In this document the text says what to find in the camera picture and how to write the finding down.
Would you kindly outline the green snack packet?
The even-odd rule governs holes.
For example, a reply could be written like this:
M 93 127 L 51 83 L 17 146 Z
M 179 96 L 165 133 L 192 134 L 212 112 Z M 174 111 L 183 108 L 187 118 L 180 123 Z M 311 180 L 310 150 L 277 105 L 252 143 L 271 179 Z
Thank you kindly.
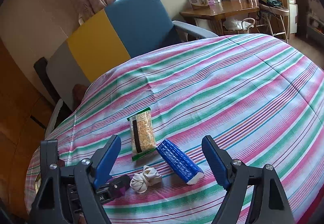
M 151 109 L 145 108 L 127 118 L 130 124 L 132 161 L 138 161 L 142 157 L 155 151 L 157 144 L 153 132 Z

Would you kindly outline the striped bed sheet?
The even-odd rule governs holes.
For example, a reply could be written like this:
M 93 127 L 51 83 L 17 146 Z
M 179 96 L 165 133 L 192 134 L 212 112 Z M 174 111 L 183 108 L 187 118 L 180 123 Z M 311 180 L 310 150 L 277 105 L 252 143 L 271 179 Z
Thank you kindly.
M 153 133 L 179 146 L 203 171 L 185 184 L 152 153 L 132 161 L 128 118 L 151 110 Z M 210 223 L 225 190 L 215 181 L 201 140 L 245 164 L 272 164 L 294 219 L 307 223 L 323 194 L 323 70 L 295 48 L 263 34 L 233 35 L 161 48 L 111 69 L 49 139 L 74 165 L 111 135 L 121 138 L 112 176 L 156 168 L 160 184 L 129 190 L 104 206 L 112 223 Z

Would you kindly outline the dark red cushion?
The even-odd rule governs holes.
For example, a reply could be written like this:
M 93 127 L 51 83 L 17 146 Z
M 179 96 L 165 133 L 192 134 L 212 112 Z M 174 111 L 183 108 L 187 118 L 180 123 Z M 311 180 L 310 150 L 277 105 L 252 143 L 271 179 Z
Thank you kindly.
M 85 96 L 88 87 L 81 84 L 74 85 L 72 89 L 72 98 L 73 98 L 73 110 L 76 110 Z

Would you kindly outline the grey yellow blue chair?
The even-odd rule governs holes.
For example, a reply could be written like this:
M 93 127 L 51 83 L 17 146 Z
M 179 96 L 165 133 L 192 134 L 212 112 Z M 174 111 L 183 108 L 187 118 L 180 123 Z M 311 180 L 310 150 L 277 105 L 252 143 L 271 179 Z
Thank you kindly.
M 181 43 L 181 32 L 194 39 L 216 37 L 171 20 L 161 0 L 117 0 L 88 19 L 49 59 L 33 65 L 55 102 L 45 135 L 77 108 L 77 96 L 99 76 L 131 58 Z

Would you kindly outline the white knotted cloth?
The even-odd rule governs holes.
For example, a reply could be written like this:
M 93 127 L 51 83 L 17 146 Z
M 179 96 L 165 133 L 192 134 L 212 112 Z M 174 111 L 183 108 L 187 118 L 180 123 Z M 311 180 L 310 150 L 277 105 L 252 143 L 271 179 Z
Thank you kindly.
M 145 193 L 148 187 L 158 184 L 162 181 L 159 172 L 150 166 L 144 165 L 141 173 L 136 173 L 130 181 L 130 187 L 138 194 Z

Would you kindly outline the blue Tempo tissue pack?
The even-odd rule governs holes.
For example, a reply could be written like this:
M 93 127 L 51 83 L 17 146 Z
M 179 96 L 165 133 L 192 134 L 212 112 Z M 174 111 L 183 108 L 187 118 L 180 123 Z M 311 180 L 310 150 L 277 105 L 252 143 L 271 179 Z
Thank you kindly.
M 174 173 L 186 184 L 194 185 L 204 177 L 203 170 L 170 140 L 163 140 L 157 146 L 157 151 Z

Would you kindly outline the wooden wardrobe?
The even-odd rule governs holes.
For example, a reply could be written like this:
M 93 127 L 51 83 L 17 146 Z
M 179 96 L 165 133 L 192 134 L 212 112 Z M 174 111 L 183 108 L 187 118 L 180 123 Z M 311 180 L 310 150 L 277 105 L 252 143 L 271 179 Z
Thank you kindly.
M 35 89 L 1 44 L 1 200 L 8 211 L 28 218 L 25 178 L 45 136 L 51 104 Z

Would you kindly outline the wooden desk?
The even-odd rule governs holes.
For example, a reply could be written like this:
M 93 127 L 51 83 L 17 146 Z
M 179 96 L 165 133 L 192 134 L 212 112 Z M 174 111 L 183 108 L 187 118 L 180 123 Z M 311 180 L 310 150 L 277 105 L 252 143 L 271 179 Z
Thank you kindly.
M 216 35 L 222 36 L 223 26 L 222 21 L 231 16 L 256 13 L 259 10 L 258 5 L 249 3 L 223 1 L 209 6 L 208 8 L 186 9 L 180 12 L 185 22 L 196 26 L 195 19 L 203 19 L 210 21 L 213 32 Z

